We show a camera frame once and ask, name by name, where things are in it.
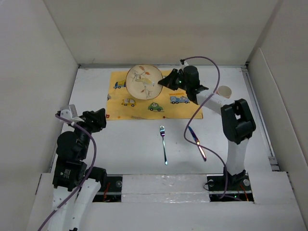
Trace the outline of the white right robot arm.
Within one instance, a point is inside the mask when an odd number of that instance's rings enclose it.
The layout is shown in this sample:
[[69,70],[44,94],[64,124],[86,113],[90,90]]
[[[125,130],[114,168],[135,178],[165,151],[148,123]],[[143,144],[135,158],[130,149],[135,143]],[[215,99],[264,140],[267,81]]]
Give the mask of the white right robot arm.
[[249,139],[256,130],[256,124],[245,99],[231,100],[216,94],[215,90],[200,84],[199,72],[195,66],[173,69],[171,73],[158,81],[158,84],[170,90],[184,90],[188,99],[214,111],[221,116],[222,128],[228,140],[226,175],[222,178],[225,188],[232,190],[244,178],[244,159]]

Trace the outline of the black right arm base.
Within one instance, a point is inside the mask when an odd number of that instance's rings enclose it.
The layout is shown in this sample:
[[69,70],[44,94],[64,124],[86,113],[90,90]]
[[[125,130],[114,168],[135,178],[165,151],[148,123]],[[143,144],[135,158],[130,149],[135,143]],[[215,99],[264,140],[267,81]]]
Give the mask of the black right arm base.
[[210,202],[254,202],[251,182],[247,173],[239,177],[224,174],[209,174],[203,188],[208,191]]

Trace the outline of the pink cup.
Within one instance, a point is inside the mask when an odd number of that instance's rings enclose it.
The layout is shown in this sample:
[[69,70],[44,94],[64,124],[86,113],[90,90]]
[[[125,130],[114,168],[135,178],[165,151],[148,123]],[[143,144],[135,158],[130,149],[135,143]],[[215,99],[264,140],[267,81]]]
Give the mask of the pink cup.
[[229,99],[231,97],[232,90],[228,86],[219,86],[217,88],[216,94]]

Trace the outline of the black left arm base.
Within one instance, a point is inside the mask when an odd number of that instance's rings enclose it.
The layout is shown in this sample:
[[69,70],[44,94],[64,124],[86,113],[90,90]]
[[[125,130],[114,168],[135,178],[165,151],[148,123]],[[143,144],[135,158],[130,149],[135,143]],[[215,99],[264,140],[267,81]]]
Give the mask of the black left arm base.
[[108,175],[106,184],[94,196],[93,202],[118,203],[122,197],[122,175]]

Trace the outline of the beige bird pattern plate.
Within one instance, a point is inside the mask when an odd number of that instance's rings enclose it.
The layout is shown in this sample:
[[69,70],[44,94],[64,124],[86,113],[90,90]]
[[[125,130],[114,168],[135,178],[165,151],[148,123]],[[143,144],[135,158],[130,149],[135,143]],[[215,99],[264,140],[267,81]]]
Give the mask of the beige bird pattern plate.
[[163,79],[162,72],[149,64],[133,66],[126,75],[128,93],[139,100],[151,100],[159,96],[162,86],[158,84]]

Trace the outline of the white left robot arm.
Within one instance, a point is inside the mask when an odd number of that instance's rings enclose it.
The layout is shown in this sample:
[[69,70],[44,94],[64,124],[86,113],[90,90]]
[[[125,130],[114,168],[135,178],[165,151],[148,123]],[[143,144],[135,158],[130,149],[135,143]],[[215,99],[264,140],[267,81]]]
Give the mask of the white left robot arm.
[[106,169],[95,167],[97,154],[87,165],[89,144],[97,151],[93,133],[106,127],[105,109],[85,111],[81,116],[69,105],[56,113],[56,118],[74,128],[57,138],[57,160],[52,180],[52,212],[39,227],[49,231],[78,231],[98,191],[107,186]]

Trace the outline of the yellow vehicle print cloth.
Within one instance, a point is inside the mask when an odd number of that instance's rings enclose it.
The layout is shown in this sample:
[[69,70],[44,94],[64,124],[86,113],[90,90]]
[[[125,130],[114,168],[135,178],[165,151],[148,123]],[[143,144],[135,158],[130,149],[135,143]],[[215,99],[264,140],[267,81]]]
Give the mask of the yellow vehicle print cloth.
[[162,89],[152,100],[136,99],[127,91],[126,75],[127,71],[111,73],[106,105],[108,120],[190,119],[198,108],[183,90]]

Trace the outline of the iridescent metal knife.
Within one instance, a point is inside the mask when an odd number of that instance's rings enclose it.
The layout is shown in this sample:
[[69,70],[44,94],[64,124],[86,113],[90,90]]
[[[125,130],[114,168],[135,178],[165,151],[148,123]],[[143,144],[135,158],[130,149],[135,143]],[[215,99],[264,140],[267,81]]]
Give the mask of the iridescent metal knife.
[[190,126],[188,126],[188,129],[189,129],[189,131],[192,135],[192,138],[193,138],[195,144],[197,145],[197,148],[198,148],[203,160],[206,162],[207,161],[206,154],[205,154],[203,148],[200,145],[200,141],[199,141],[198,137],[196,136],[195,132],[193,131],[193,129]]

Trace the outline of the iridescent metal fork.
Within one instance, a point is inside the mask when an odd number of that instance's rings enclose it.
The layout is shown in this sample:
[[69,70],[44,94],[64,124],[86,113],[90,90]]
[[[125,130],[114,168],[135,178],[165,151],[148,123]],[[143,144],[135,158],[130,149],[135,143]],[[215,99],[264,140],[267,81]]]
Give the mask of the iridescent metal fork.
[[164,151],[164,162],[165,165],[168,165],[168,160],[167,160],[167,154],[166,154],[166,145],[165,145],[165,127],[164,126],[160,126],[160,136],[162,137],[162,143],[163,143],[163,151]]

